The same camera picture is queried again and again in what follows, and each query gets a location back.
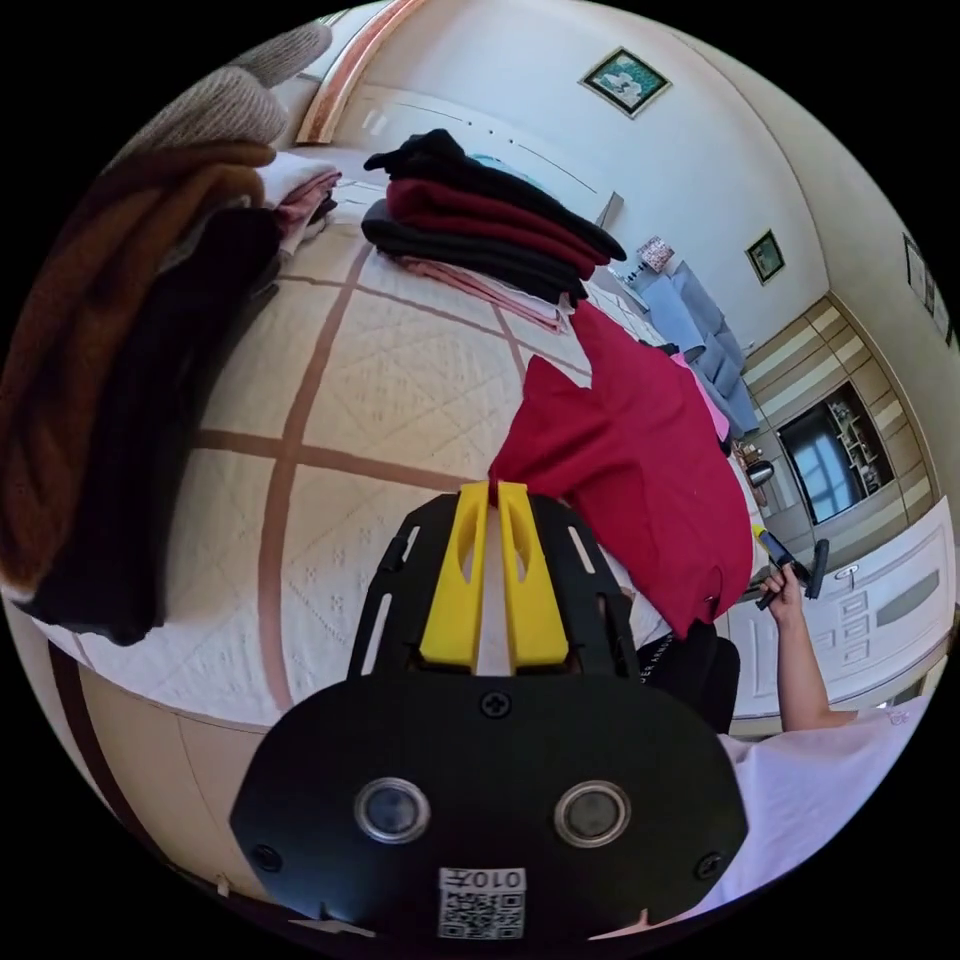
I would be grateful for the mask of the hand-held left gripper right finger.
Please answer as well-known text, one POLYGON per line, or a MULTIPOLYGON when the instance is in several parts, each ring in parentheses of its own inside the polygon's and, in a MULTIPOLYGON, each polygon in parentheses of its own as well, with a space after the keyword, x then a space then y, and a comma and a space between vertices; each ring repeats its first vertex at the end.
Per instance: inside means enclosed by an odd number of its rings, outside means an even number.
POLYGON ((511 667, 560 669, 569 646, 527 488, 500 482, 497 494, 511 667))

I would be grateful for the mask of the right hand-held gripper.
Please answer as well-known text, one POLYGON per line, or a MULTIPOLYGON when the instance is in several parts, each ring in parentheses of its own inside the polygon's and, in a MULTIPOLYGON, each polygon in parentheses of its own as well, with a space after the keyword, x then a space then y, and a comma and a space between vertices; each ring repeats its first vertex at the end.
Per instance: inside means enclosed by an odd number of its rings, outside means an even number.
POLYGON ((752 533, 758 545, 764 550, 768 560, 764 578, 767 579, 775 572, 782 571, 784 567, 789 567, 793 570, 793 575, 796 578, 799 597, 803 598, 804 591, 809 585, 810 571, 803 563, 798 561, 782 542, 773 538, 762 525, 753 524, 752 533))

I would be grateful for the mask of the person's right hand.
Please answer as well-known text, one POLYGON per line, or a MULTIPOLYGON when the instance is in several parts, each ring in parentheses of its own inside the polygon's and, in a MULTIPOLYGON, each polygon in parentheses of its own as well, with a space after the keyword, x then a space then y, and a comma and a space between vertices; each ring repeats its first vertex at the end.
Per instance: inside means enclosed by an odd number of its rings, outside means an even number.
POLYGON ((765 580, 764 598, 769 601, 768 610, 780 630, 803 624, 803 591, 791 563, 778 568, 765 580))

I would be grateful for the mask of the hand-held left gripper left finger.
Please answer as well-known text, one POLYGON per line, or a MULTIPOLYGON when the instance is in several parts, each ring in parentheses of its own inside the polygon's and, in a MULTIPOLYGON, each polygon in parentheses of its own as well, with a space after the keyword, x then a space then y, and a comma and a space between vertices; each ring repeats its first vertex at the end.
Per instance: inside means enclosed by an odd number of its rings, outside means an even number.
POLYGON ((489 484, 457 496, 419 653, 430 668, 472 672, 478 661, 484 598, 489 484))

